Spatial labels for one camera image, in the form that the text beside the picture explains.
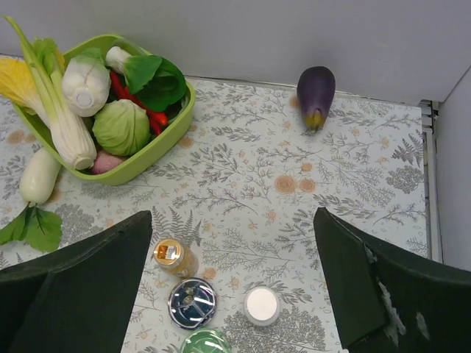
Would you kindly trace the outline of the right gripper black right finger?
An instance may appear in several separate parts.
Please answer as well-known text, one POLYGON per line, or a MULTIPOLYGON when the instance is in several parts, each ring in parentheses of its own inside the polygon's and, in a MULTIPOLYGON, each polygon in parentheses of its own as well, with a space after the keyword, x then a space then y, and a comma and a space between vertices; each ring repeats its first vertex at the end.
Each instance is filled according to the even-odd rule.
POLYGON ((349 352, 469 352, 470 272, 314 216, 336 328, 349 352))

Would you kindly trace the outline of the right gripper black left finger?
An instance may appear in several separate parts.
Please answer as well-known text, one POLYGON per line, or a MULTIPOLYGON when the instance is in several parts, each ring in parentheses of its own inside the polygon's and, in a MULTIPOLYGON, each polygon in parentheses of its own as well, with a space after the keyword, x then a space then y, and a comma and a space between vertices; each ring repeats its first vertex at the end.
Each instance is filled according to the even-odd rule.
POLYGON ((151 237, 140 211, 1 270, 1 351, 120 352, 151 237))

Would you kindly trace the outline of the amber pill bottle gold cap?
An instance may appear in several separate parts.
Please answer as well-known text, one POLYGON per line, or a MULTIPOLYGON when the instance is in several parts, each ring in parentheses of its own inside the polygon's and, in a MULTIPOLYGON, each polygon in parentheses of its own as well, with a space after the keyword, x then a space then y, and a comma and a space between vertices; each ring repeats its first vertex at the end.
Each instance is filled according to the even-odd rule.
POLYGON ((154 248, 154 259, 167 274, 180 279, 194 277, 199 268, 196 255, 183 242, 172 238, 162 239, 154 248))

